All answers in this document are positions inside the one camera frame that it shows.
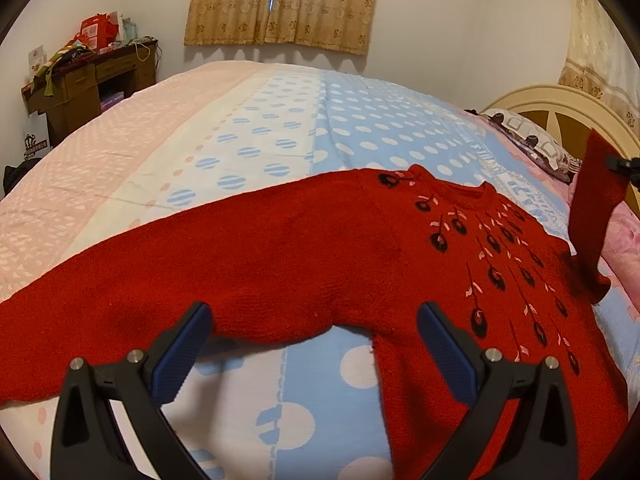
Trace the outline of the red embroidered knit sweater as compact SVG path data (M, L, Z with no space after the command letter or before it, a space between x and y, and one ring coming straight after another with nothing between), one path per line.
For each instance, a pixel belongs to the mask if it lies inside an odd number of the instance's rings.
M1 306L1 399L57 396L75 358L114 362L150 344L194 302L217 335L292 344L332 327L372 339L392 471L435 463L464 408L439 373L434 302L454 326L520 363L555 353L576 432L576 476L605 461L628 424L627 393L593 314L610 289L598 262L626 192L615 155L588 140L567 238L548 234L489 183L421 166L320 174L217 200L111 237Z

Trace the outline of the cream wooden headboard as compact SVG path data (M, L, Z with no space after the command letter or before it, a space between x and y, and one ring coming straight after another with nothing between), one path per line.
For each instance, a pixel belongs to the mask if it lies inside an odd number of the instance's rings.
M584 159L591 131L614 146L620 156L639 155L639 139L611 107L590 94L558 84L540 84L514 90L490 104L520 114L544 128L571 155Z

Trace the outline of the pink fluffy pillow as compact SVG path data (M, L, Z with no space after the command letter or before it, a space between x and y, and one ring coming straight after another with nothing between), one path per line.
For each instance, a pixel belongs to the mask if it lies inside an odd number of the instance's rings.
M626 299L624 310L633 318L639 316L639 284L634 271L639 270L639 219L619 203L605 219L605 210L599 209L597 200L590 200L586 184L594 183L594 174L578 184L583 175L576 174L570 185L570 218L568 235L575 255L570 265L582 288L592 300L602 300L613 287Z

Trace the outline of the grey white patterned pillow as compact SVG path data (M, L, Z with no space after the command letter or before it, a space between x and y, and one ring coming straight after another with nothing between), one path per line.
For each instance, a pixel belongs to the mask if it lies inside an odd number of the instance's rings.
M582 166L582 161L571 155L550 133L520 114L502 108L490 108L484 113L479 113L474 108L466 108L465 111L483 118L488 125L504 134L539 169L556 180L571 184Z

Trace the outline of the beige curtain at right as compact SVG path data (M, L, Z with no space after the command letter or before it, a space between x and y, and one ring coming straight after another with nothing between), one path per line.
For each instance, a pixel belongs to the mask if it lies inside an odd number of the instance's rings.
M602 101L639 131L639 65L598 0L572 0L570 42L559 84Z

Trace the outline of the blue polka dot bed blanket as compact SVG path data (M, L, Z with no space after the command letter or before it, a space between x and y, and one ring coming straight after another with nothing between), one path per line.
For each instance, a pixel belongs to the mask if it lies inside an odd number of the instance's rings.
M278 85L262 125L265 146L248 150L269 177L266 186L416 163L452 182L488 181L549 233L565 235L566 187L484 122L390 82L273 67L298 76ZM213 479L392 474L370 339L348 328L274 350L213 341L166 412Z

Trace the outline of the pink patterned bed cover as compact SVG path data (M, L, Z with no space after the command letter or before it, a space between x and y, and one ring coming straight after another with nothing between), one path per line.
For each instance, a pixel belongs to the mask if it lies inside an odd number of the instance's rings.
M248 154L296 70L213 62L136 93L69 136L1 204L1 295L10 298L111 236L253 191Z

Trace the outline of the black bag on floor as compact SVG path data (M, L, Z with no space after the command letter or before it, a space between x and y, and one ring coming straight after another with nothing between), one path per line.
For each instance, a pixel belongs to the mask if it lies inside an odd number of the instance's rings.
M4 195L8 195L40 160L41 157L34 157L24 160L16 167L5 166L2 179Z

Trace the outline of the white printed paper bag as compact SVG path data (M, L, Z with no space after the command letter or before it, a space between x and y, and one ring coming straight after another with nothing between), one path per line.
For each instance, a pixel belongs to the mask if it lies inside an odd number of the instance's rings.
M47 115L33 112L27 117L24 128L24 159L43 158L50 151Z

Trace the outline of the beige floral window curtain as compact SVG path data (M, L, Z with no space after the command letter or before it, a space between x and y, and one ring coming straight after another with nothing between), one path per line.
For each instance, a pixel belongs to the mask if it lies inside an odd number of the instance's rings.
M183 44L296 44L365 56L375 0L191 0Z

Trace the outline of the dark wooden desk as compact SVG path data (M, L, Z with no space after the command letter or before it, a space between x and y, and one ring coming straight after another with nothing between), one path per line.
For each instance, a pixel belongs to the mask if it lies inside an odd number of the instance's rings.
M107 110L156 84L158 41L146 38L102 54L87 53L22 88L28 114L46 115L52 146Z

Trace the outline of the colourful cloth on desk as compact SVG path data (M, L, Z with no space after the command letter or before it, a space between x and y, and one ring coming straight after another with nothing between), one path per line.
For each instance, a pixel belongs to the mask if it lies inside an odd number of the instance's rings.
M85 55L93 55L94 51L80 40L72 40L60 50L56 51L32 76L29 89L35 92L44 82L44 95L53 96L53 73L63 66L75 62Z

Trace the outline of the red gift bag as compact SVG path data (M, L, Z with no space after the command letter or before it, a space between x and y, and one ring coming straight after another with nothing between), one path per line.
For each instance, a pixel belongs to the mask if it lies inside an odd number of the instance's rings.
M118 24L110 14L96 14L80 24L76 39L92 50L99 51L112 44L118 36Z

